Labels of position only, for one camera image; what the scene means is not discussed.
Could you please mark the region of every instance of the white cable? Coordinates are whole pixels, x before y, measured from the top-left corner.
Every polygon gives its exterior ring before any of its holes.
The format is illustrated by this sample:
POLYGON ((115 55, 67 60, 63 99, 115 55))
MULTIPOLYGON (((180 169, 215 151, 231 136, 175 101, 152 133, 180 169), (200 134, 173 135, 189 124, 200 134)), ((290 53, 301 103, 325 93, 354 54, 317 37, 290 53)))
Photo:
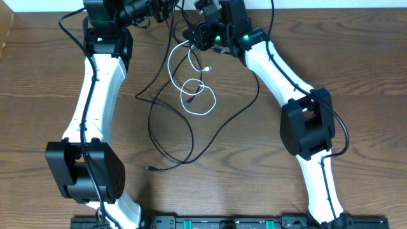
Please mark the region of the white cable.
POLYGON ((205 68, 202 69, 202 70, 198 70, 198 69, 195 67, 195 65, 192 64, 192 60, 191 60, 191 50, 192 50, 192 48, 193 48, 193 45, 191 46, 190 50, 188 51, 188 59, 190 60, 190 64, 191 64, 192 68, 193 68, 195 71, 199 72, 199 73, 200 73, 200 72, 204 72, 204 71, 210 71, 210 70, 212 70, 212 66, 208 66, 208 67, 205 67, 205 68))
POLYGON ((181 45, 183 45, 183 44, 185 44, 185 43, 189 43, 189 42, 190 42, 190 41, 184 41, 184 42, 182 42, 181 44, 175 46, 175 48, 171 51, 171 53, 170 53, 170 55, 169 55, 169 57, 168 57, 168 61, 167 61, 168 74, 169 74, 169 76, 170 76, 170 80, 171 80, 173 86, 176 87, 176 88, 180 91, 179 96, 180 96, 180 98, 181 98, 181 104, 183 105, 183 108, 185 109, 185 111, 188 112, 188 113, 190 113, 190 114, 193 114, 193 115, 206 115, 207 113, 211 112, 211 111, 214 109, 215 105, 216 105, 216 96, 215 96, 215 93, 214 93, 214 91, 212 90, 212 88, 206 86, 203 81, 198 80, 198 79, 193 79, 193 78, 192 78, 192 79, 189 79, 189 80, 187 80, 187 81, 185 81, 185 83, 183 84, 183 86, 182 86, 181 88, 179 88, 179 87, 176 85, 176 83, 174 82, 174 79, 172 78, 172 75, 171 75, 170 60, 171 60, 171 56, 172 56, 173 52, 174 52, 177 48, 179 48, 181 45), (191 80, 199 82, 199 86, 202 87, 202 90, 198 91, 197 93, 193 93, 193 94, 188 93, 188 92, 185 92, 183 89, 184 89, 185 85, 186 85, 189 81, 191 81, 191 80), (198 94, 200 94, 201 92, 203 92, 203 91, 205 90, 205 88, 208 88, 208 89, 210 90, 210 92, 212 92, 212 95, 214 96, 214 105, 213 105, 207 112, 205 112, 205 113, 195 113, 195 112, 192 112, 192 111, 188 111, 188 109, 186 109, 186 107, 185 107, 185 105, 184 105, 183 93, 184 93, 184 94, 187 94, 187 95, 190 95, 190 96, 194 96, 194 95, 198 95, 198 94))

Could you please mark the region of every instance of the wooden table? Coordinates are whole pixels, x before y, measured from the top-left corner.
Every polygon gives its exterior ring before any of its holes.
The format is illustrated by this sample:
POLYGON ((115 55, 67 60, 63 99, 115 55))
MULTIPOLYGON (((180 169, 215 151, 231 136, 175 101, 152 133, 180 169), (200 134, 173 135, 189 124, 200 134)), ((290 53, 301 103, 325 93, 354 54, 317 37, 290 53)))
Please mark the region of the wooden table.
MULTIPOLYGON (((83 81, 84 56, 59 29, 62 15, 18 13, 0 61, 0 227, 67 228, 72 216, 94 214, 61 197, 44 154, 47 142, 59 141, 67 128, 83 81)), ((268 27, 269 11, 249 15, 255 26, 268 27)), ((65 22, 80 39, 84 16, 65 22)), ((153 22, 147 31, 131 32, 133 58, 112 129, 130 196, 148 211, 178 215, 306 212, 300 166, 281 143, 280 108, 263 83, 254 105, 229 123, 196 163, 166 173, 144 169, 170 165, 149 140, 149 104, 134 98, 156 74, 168 31, 153 22)), ((347 124, 351 147, 333 160, 344 210, 386 216, 391 228, 407 228, 407 10, 277 10, 272 40, 299 76, 331 92, 335 110, 347 124)), ((179 50, 174 63, 185 53, 179 50)), ((218 104, 207 116, 187 115, 195 131, 194 155, 256 95, 254 77, 239 60, 213 52, 199 56, 204 66, 213 66, 204 80, 218 104)), ((197 76, 185 63, 177 78, 197 76)), ((143 96, 154 96, 167 79, 163 71, 143 96)), ((160 98, 182 110, 174 87, 160 98)), ((190 109, 203 110, 211 102, 207 94, 190 109)), ((153 130, 175 156, 187 155, 191 139, 179 117, 156 108, 153 130)), ((333 149, 339 150, 343 134, 338 125, 336 131, 333 149)))

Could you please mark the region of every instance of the green part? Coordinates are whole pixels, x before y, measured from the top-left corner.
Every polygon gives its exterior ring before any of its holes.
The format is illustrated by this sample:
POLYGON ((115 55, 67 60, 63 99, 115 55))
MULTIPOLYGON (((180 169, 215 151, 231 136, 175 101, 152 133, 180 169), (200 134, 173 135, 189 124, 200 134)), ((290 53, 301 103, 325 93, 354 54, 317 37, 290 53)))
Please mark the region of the green part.
POLYGON ((184 220, 184 229, 192 229, 192 220, 184 220))
POLYGON ((266 229, 275 229, 274 227, 274 221, 266 221, 266 229))

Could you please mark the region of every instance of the wooden surface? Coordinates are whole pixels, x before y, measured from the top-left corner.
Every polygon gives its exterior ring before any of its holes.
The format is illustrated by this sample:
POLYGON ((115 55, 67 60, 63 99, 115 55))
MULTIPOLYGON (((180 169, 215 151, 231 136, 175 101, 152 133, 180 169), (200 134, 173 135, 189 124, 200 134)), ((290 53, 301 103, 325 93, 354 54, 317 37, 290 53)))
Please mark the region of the wooden surface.
MULTIPOLYGON (((249 14, 255 26, 267 27, 269 11, 249 14)), ((57 26, 61 15, 17 14, 0 62, 0 227, 67 228, 72 216, 93 214, 61 197, 44 154, 46 143, 59 141, 67 128, 83 80, 84 56, 57 26)), ((84 15, 65 22, 80 39, 84 15)), ((179 215, 306 212, 300 166, 281 143, 280 108, 263 83, 253 107, 233 120, 199 161, 167 173, 144 169, 170 165, 149 140, 149 104, 134 99, 156 74, 168 31, 156 23, 148 31, 131 31, 133 58, 112 129, 130 196, 149 211, 179 215)), ((333 160, 344 210, 386 216, 391 228, 407 228, 407 10, 277 10, 272 39, 299 76, 331 92, 347 124, 351 147, 333 160)), ((179 50, 174 63, 185 52, 179 50)), ((207 116, 187 115, 195 131, 195 155, 256 94, 253 75, 237 59, 212 52, 199 56, 204 66, 214 67, 204 79, 218 104, 207 116)), ((190 77, 197 74, 185 63, 177 78, 190 77)), ((167 79, 163 71, 144 97, 167 79)), ((180 108, 173 87, 161 99, 180 108)), ((190 108, 210 103, 207 94, 190 108)), ((155 111, 157 138, 175 156, 186 156, 191 139, 184 123, 165 109, 155 111)), ((340 149, 343 134, 336 129, 333 148, 340 149)))

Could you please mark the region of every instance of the white wall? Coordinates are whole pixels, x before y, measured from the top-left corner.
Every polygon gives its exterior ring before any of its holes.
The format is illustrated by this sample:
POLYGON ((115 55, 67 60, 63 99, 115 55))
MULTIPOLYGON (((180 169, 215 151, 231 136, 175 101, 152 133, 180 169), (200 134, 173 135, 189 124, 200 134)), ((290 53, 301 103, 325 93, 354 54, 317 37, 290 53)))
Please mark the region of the white wall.
MULTIPOLYGON (((194 10, 195 0, 185 0, 186 10, 194 10)), ((14 12, 74 11, 83 0, 4 0, 14 12)), ((274 0, 276 8, 398 8, 407 0, 274 0)), ((245 0, 247 9, 271 8, 269 0, 245 0)))

